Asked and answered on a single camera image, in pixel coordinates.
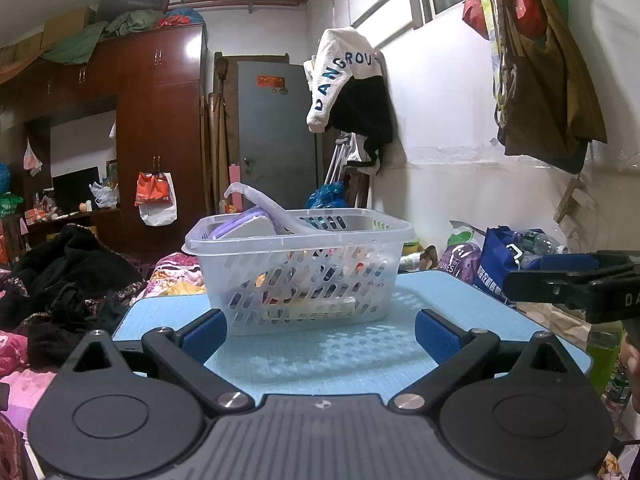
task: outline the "white and black hoodie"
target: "white and black hoodie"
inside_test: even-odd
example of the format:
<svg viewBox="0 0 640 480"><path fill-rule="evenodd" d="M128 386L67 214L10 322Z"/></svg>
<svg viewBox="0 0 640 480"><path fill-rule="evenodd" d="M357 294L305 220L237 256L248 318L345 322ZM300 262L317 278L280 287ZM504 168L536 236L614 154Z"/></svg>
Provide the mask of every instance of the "white and black hoodie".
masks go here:
<svg viewBox="0 0 640 480"><path fill-rule="evenodd" d="M373 166L393 136L382 69L369 41L353 27L328 28L320 40L310 86L309 130L320 134L334 127L367 137L364 149L371 162L362 164Z"/></svg>

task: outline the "white plastic bag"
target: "white plastic bag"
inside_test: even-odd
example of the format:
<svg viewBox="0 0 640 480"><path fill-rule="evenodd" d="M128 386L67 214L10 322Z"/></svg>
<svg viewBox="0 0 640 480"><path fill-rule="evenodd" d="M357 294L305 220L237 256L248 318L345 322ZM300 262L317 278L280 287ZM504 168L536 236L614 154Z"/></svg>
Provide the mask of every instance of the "white plastic bag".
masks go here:
<svg viewBox="0 0 640 480"><path fill-rule="evenodd" d="M163 172L169 183L169 196L171 204L141 204L138 206L140 210L140 218L151 227L161 225L169 225L178 218L178 202L175 199L174 181L171 179L171 173Z"/></svg>
<svg viewBox="0 0 640 480"><path fill-rule="evenodd" d="M318 230L312 225L292 215L286 209L266 196L263 192L254 189L241 182L233 182L226 188L225 198L232 193L241 193L255 205L264 209L279 225L296 235L318 234Z"/></svg>
<svg viewBox="0 0 640 480"><path fill-rule="evenodd" d="M22 162L22 166L25 170L29 171L29 174L31 176L36 176L42 169L42 163L33 153L29 139L27 139L27 150L24 152L24 160Z"/></svg>
<svg viewBox="0 0 640 480"><path fill-rule="evenodd" d="M114 209L118 206L118 186L111 189L109 186L101 186L94 182L89 186L89 189L95 196L95 203L99 208L108 207Z"/></svg>

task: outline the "wooden wardrobe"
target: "wooden wardrobe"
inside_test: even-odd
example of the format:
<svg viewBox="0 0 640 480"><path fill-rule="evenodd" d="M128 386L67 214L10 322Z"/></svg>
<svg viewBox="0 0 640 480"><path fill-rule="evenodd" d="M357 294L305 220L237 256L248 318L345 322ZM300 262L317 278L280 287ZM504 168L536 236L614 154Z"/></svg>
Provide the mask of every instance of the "wooden wardrobe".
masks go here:
<svg viewBox="0 0 640 480"><path fill-rule="evenodd" d="M119 249L150 262L180 250L191 227L211 212L205 69L201 24L102 41L86 65L33 63L0 85L0 162L12 170L12 191L29 208L31 193L50 187L51 126L115 109ZM44 164L34 178L22 169L27 137ZM155 156L171 173L177 197L177 221L162 227L145 225L134 206L138 172L151 172Z"/></svg>

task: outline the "blue basket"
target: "blue basket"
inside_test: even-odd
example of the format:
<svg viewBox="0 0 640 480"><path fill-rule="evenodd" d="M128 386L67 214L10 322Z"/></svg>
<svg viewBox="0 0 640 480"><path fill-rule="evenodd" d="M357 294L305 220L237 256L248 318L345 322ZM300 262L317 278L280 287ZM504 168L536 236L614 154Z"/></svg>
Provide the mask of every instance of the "blue basket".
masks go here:
<svg viewBox="0 0 640 480"><path fill-rule="evenodd" d="M0 163L0 194L6 193L11 187L11 172L6 164Z"/></svg>

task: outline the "gray door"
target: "gray door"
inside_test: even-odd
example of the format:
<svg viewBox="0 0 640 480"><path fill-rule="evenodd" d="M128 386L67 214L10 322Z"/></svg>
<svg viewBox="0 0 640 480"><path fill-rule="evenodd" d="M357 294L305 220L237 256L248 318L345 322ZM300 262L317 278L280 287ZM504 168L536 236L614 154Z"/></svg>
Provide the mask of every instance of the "gray door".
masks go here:
<svg viewBox="0 0 640 480"><path fill-rule="evenodd" d="M239 62L238 102L241 181L284 209L302 209L318 188L316 136L306 126L311 94L304 68Z"/></svg>

